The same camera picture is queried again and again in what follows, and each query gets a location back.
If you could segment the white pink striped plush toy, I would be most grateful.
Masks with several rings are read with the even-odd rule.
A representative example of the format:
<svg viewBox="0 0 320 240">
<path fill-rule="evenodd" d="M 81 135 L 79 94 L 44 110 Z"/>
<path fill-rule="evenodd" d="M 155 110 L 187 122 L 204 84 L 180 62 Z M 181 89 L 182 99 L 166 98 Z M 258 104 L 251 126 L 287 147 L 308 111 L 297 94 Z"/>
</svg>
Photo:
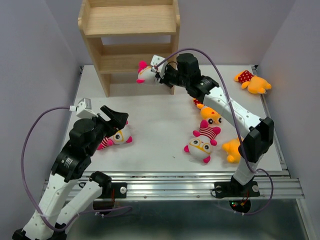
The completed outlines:
<svg viewBox="0 0 320 240">
<path fill-rule="evenodd" d="M 117 131 L 114 135 L 110 137 L 103 138 L 97 150 L 100 151 L 113 145 L 129 144 L 132 141 L 133 141 L 133 137 L 132 137 L 130 128 L 128 127 L 128 121 L 127 121 L 124 128 Z"/>
</svg>

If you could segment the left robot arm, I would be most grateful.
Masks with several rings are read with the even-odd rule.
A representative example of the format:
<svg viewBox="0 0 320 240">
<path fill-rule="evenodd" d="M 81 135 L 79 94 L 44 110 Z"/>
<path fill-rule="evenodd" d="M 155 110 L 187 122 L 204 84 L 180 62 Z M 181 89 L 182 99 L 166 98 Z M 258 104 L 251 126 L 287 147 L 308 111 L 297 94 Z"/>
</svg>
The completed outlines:
<svg viewBox="0 0 320 240">
<path fill-rule="evenodd" d="M 105 120 L 83 103 L 67 106 L 66 110 L 75 112 L 78 120 L 51 167 L 48 184 L 39 202 L 35 201 L 27 186 L 24 160 L 20 160 L 23 187 L 35 212 L 23 228 L 13 233 L 14 240 L 65 240 L 76 218 L 88 213 L 89 204 L 111 193 L 111 177 L 96 171 L 82 190 L 70 202 L 66 202 L 71 190 L 91 164 L 91 157 L 99 144 L 126 126 L 128 113 L 117 112 L 103 105 L 100 110 L 109 117 L 109 120 Z"/>
</svg>

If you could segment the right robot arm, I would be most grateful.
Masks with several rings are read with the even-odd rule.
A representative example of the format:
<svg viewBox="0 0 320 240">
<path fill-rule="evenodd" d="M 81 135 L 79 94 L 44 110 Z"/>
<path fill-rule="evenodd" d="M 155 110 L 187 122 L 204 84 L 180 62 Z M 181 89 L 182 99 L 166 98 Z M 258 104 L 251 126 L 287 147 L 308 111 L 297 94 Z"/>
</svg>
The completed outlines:
<svg viewBox="0 0 320 240">
<path fill-rule="evenodd" d="M 270 117 L 259 117 L 233 100 L 225 82 L 216 82 L 202 75 L 197 58 L 191 53 L 175 52 L 177 67 L 168 60 L 155 57 L 152 68 L 161 84 L 185 88 L 187 93 L 216 110 L 233 127 L 239 139 L 240 161 L 230 181 L 215 182 L 211 194 L 217 199 L 240 198 L 248 194 L 260 196 L 255 174 L 263 155 L 274 141 L 274 121 Z"/>
</svg>

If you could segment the wooden shelf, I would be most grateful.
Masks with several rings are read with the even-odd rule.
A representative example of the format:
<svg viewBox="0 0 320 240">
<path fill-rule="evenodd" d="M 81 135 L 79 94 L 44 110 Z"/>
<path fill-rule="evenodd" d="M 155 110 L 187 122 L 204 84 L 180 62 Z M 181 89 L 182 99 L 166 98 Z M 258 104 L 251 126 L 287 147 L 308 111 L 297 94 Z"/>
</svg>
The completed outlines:
<svg viewBox="0 0 320 240">
<path fill-rule="evenodd" d="M 113 74 L 133 72 L 153 55 L 168 57 L 178 50 L 180 11 L 176 0 L 84 0 L 78 28 L 106 97 Z M 106 37 L 170 36 L 166 43 L 104 44 Z"/>
</svg>

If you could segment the orange plush toy polka-dot dress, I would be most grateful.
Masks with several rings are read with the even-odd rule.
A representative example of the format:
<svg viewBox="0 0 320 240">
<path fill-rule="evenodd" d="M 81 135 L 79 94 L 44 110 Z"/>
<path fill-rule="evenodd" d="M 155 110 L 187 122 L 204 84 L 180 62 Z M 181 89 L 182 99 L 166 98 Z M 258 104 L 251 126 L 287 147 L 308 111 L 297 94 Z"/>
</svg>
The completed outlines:
<svg viewBox="0 0 320 240">
<path fill-rule="evenodd" d="M 200 110 L 200 116 L 206 120 L 209 125 L 219 125 L 222 122 L 221 115 L 214 109 L 204 105 L 196 98 L 193 98 L 193 103 Z"/>
</svg>

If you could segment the far orange plush toy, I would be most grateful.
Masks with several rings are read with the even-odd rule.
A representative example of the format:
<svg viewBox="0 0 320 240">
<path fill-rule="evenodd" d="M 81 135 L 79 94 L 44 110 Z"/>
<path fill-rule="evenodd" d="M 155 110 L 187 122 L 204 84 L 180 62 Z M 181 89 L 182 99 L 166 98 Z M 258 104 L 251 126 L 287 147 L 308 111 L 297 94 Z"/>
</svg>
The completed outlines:
<svg viewBox="0 0 320 240">
<path fill-rule="evenodd" d="M 266 94 L 272 89 L 272 85 L 264 78 L 252 74 L 248 70 L 238 73 L 233 80 L 241 84 L 242 89 L 247 89 L 251 94 Z"/>
</svg>

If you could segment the orange plush toy face down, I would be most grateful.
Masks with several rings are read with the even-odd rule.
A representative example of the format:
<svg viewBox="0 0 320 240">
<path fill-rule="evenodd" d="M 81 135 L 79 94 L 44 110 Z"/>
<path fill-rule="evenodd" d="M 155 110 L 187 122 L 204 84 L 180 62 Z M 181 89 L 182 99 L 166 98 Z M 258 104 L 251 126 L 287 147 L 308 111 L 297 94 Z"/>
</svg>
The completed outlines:
<svg viewBox="0 0 320 240">
<path fill-rule="evenodd" d="M 231 164 L 238 164 L 241 160 L 241 155 L 239 153 L 240 141 L 238 138 L 231 139 L 228 142 L 222 144 L 221 148 L 226 152 L 226 160 Z"/>
</svg>

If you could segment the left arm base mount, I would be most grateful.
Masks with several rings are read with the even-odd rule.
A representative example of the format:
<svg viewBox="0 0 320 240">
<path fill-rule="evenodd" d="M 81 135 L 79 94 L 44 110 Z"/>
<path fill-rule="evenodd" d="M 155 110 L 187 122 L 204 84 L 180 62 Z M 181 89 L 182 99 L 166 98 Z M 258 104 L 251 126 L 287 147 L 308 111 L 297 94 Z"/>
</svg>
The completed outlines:
<svg viewBox="0 0 320 240">
<path fill-rule="evenodd" d="M 103 190 L 101 196 L 93 202 L 94 210 L 107 210 L 115 207 L 116 200 L 126 199 L 128 184 L 126 182 L 112 182 L 111 187 Z"/>
</svg>

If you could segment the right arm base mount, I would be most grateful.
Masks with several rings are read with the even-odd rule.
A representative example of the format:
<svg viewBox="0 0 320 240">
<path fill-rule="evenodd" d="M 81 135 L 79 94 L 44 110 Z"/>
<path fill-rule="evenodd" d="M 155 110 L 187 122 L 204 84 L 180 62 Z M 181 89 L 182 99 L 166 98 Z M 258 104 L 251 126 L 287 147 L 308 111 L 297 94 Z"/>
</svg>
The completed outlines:
<svg viewBox="0 0 320 240">
<path fill-rule="evenodd" d="M 251 209 L 250 198 L 257 198 L 261 195 L 256 181 L 251 181 L 247 185 L 232 181 L 215 182 L 210 194 L 216 199 L 229 198 L 230 208 L 243 215 L 248 214 Z"/>
</svg>

